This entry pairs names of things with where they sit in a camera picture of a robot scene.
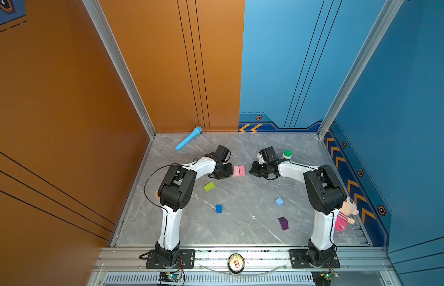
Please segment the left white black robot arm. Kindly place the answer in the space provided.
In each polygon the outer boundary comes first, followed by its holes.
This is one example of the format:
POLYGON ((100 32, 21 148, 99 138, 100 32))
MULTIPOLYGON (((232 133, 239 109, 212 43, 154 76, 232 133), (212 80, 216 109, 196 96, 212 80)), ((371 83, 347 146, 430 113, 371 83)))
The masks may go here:
POLYGON ((179 259, 180 224, 183 209, 192 197, 194 183, 203 176, 212 179, 225 179, 233 174, 229 163, 231 152, 220 145, 215 152, 208 153, 191 163, 173 163, 169 166, 157 191, 162 209, 162 228, 155 245, 155 253, 160 263, 174 266, 179 259))

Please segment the light blue cube block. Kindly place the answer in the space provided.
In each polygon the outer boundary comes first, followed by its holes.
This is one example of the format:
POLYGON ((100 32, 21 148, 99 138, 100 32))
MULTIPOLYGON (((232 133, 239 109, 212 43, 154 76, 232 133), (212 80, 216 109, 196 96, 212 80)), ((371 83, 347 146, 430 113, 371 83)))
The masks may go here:
POLYGON ((275 200, 275 204, 276 204, 277 206, 281 206, 283 203, 284 203, 284 201, 283 201, 281 198, 277 198, 277 199, 275 200))

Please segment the lime green block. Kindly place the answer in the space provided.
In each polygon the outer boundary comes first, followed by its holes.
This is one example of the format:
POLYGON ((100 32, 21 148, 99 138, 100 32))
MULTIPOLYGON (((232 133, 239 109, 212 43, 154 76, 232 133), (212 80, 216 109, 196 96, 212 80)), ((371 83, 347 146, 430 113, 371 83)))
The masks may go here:
POLYGON ((215 183, 214 183, 214 182, 210 182, 210 183, 208 183, 208 184, 206 184, 206 185, 204 186, 204 190, 205 190, 206 192, 211 191, 213 188, 215 188, 215 183))

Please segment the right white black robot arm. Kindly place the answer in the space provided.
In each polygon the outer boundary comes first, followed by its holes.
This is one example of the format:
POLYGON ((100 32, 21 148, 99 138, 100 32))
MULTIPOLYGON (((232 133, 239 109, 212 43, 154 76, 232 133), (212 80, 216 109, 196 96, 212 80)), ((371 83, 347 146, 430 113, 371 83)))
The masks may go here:
POLYGON ((295 261, 312 268, 340 268, 334 232, 347 194, 333 168, 327 164, 306 166, 279 158, 273 147, 260 150, 256 156, 257 160, 249 171, 251 175, 270 181, 285 177, 305 183, 309 202, 314 209, 313 233, 306 254, 296 256, 295 261))

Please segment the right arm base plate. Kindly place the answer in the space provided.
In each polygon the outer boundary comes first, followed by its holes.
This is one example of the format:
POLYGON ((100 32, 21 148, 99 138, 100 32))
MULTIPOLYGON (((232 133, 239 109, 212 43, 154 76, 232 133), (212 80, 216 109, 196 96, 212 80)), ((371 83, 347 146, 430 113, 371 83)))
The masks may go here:
POLYGON ((327 268, 339 269, 340 260, 332 249, 325 251, 315 249, 290 249, 291 265, 293 269, 298 268, 327 268))

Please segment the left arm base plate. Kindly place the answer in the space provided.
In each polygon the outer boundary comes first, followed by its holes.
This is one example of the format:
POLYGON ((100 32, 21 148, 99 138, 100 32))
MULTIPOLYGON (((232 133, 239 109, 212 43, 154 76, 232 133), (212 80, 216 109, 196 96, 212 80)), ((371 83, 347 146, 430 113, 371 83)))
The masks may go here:
POLYGON ((193 269, 195 250, 184 249, 177 252, 152 250, 146 259, 147 269, 193 269))

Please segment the light pink block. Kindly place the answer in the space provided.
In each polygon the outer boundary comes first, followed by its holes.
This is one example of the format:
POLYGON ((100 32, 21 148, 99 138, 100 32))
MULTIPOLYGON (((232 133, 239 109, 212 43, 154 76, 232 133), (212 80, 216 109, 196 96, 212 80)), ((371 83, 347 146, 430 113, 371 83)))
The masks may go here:
POLYGON ((239 167, 238 166, 234 166, 233 167, 233 176, 234 177, 240 176, 240 172, 239 172, 239 167))

